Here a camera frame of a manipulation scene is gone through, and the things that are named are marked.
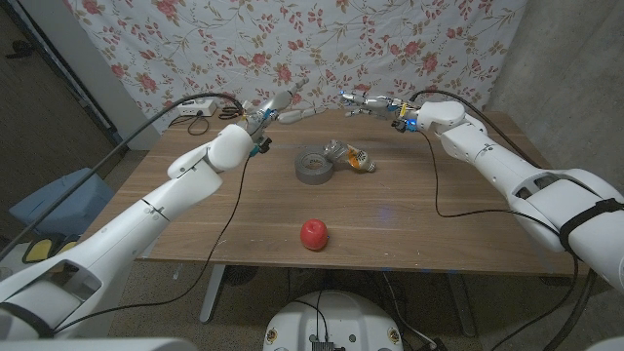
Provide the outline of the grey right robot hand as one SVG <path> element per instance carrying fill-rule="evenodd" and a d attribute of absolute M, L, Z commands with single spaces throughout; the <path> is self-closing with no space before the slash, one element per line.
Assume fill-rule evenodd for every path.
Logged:
<path fill-rule="evenodd" d="M 381 120 L 390 120 L 391 126 L 400 133 L 418 131 L 417 117 L 420 107 L 413 102 L 396 97 L 368 97 L 366 94 L 344 91 L 340 92 L 339 97 L 345 106 L 353 107 L 353 110 L 345 114 L 346 117 L 372 115 Z"/>

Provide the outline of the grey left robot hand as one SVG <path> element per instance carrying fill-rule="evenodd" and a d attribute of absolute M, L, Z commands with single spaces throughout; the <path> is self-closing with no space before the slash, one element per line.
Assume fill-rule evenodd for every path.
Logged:
<path fill-rule="evenodd" d="M 264 134 L 264 130 L 272 122 L 291 125 L 326 111 L 325 107 L 288 111 L 289 106 L 293 103 L 294 96 L 308 82 L 308 78 L 302 78 L 288 90 L 280 92 L 260 105 L 244 112 L 237 125 L 242 127 L 252 138 L 253 149 L 250 156 L 254 156 L 257 153 L 266 153 L 269 150 L 272 139 Z"/>

